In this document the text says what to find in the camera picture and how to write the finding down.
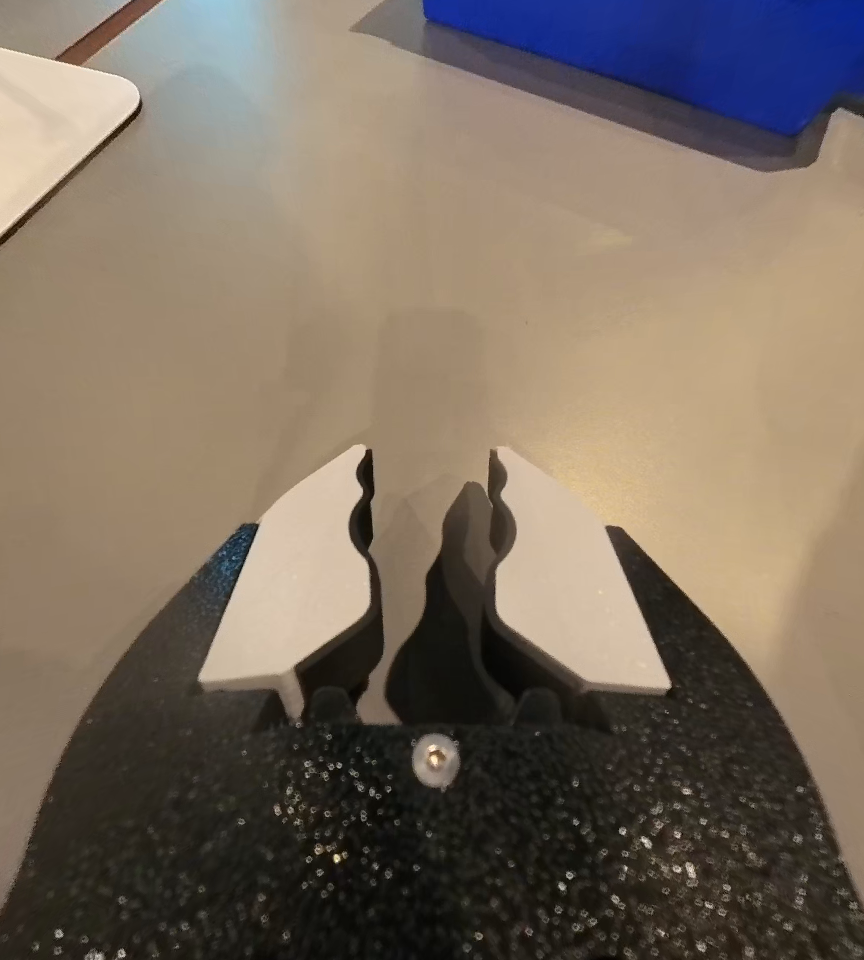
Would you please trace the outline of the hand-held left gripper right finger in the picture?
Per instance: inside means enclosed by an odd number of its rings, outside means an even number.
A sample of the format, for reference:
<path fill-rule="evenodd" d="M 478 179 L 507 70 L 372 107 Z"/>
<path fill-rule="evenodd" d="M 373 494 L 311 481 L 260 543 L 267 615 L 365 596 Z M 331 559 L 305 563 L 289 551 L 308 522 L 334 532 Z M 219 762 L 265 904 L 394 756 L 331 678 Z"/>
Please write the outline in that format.
<path fill-rule="evenodd" d="M 424 608 L 390 666 L 404 724 L 501 724 L 553 698 L 552 723 L 607 724 L 606 694 L 673 681 L 606 524 L 508 446 L 442 523 Z"/>

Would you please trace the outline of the white rounded mat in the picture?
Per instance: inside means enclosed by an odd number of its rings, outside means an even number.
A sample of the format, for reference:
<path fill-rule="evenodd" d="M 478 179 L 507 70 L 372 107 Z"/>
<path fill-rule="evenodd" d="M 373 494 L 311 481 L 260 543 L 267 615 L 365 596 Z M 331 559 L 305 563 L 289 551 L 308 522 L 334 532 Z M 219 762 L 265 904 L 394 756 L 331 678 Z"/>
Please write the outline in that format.
<path fill-rule="evenodd" d="M 0 242 L 140 107 L 126 78 L 0 48 Z"/>

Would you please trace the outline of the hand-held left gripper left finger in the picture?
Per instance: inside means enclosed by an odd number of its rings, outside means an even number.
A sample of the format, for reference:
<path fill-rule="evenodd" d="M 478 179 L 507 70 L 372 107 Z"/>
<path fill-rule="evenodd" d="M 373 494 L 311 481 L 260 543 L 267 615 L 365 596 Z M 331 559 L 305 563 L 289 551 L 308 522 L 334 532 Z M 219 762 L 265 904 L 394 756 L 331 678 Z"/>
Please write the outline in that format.
<path fill-rule="evenodd" d="M 261 515 L 198 672 L 202 692 L 272 693 L 293 722 L 321 690 L 357 706 L 384 652 L 374 493 L 372 451 L 354 444 Z"/>

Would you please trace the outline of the blue plastic bin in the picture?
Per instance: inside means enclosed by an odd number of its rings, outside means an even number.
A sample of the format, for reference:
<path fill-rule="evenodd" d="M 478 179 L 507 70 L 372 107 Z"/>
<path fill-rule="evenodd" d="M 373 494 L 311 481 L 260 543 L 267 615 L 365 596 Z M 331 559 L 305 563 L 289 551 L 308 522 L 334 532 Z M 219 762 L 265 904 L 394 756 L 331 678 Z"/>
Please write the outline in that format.
<path fill-rule="evenodd" d="M 425 1 L 437 25 L 786 137 L 864 98 L 864 1 Z"/>

